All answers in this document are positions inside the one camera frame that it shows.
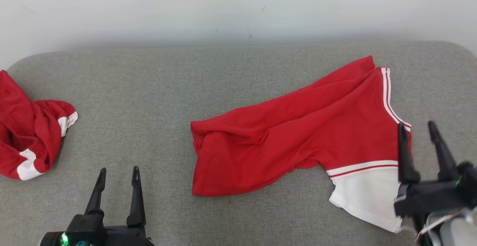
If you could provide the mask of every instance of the white background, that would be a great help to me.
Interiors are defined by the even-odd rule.
[[[445,40],[477,54],[477,0],[0,0],[0,69],[100,45]]]

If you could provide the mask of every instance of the red stripe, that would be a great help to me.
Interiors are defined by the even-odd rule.
[[[369,168],[380,168],[380,167],[398,167],[398,166],[394,165],[394,164],[376,165],[376,166],[370,166],[370,167],[366,167],[366,168],[358,168],[357,170],[346,171],[344,173],[339,173],[339,174],[335,174],[335,175],[330,175],[329,177],[333,178],[333,177],[345,175],[345,174],[348,174],[348,173],[356,173],[357,171],[368,170]]]
[[[389,100],[389,90],[390,90],[390,87],[391,87],[391,82],[389,81],[389,78],[388,78],[389,68],[386,68],[385,72],[386,72],[386,85],[387,85],[387,87],[386,87],[386,104],[385,105],[387,105],[389,111],[396,117],[396,119],[399,120],[399,117],[397,116],[397,114],[394,112],[394,110],[392,110],[391,105],[390,105],[391,100]],[[404,122],[402,122],[402,123],[406,127],[408,127],[409,129],[411,128],[411,125],[406,124]]]

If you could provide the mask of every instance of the folded shirt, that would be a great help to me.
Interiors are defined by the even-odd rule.
[[[398,232],[393,204],[403,121],[390,106],[389,74],[368,56],[279,98],[191,122],[198,157],[192,194],[246,193],[295,168],[322,165],[336,186],[330,202]]]
[[[0,71],[0,174],[29,180],[49,171],[66,129],[77,119],[67,102],[32,102],[6,71]]]

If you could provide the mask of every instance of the gray mat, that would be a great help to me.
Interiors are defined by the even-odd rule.
[[[125,223],[138,165],[156,245],[412,245],[413,234],[389,233],[329,203],[334,186],[321,167],[244,195],[191,195],[191,120],[278,97],[370,54],[391,69],[392,106],[413,124],[423,177],[437,173],[428,119],[459,161],[477,163],[477,60],[446,42],[96,50],[18,62],[8,72],[33,100],[68,101],[79,120],[51,171],[26,182],[0,178],[0,244],[35,245],[66,229],[102,167],[104,223]]]

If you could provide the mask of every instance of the red garment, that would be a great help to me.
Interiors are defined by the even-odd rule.
[[[0,174],[29,180],[49,171],[66,129],[77,119],[67,102],[31,102],[8,73],[0,71]]]
[[[397,124],[402,120],[392,111],[389,98],[389,70],[375,68],[368,56],[279,98],[194,121],[191,130],[198,158],[192,194],[246,193],[274,183],[295,168],[321,164],[336,185],[332,203],[396,232],[394,219],[386,226],[394,211],[384,224],[374,216],[357,215],[369,212],[361,201],[348,197],[359,195],[351,194],[356,186],[344,186],[350,184],[351,175],[356,175],[354,182],[370,179],[358,176],[367,172],[373,180],[386,182],[383,177],[389,177],[395,182],[389,188],[396,187],[395,194],[384,199],[389,202],[396,197]],[[410,131],[411,125],[405,124]]]

